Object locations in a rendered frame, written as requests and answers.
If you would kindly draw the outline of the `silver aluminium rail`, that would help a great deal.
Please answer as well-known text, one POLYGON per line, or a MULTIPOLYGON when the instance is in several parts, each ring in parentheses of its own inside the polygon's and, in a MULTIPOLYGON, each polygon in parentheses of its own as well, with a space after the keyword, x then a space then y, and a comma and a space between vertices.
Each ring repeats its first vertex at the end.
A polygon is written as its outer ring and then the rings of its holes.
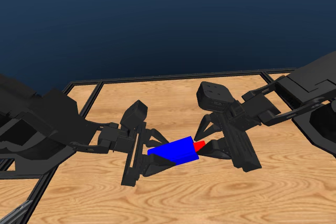
POLYGON ((23 202, 17 208, 8 213, 5 217, 0 219, 0 224, 23 224, 25 216, 32 202, 32 200, 23 202))

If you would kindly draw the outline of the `blue hollow socket block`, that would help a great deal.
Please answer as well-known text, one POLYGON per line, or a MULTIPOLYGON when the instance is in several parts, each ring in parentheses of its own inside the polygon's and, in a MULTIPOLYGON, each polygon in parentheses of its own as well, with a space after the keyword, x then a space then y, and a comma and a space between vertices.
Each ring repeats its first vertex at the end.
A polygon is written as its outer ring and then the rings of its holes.
POLYGON ((156 154, 166 158, 176 165, 192 162, 199 159, 191 136, 170 142, 148 150, 148 155, 156 154))

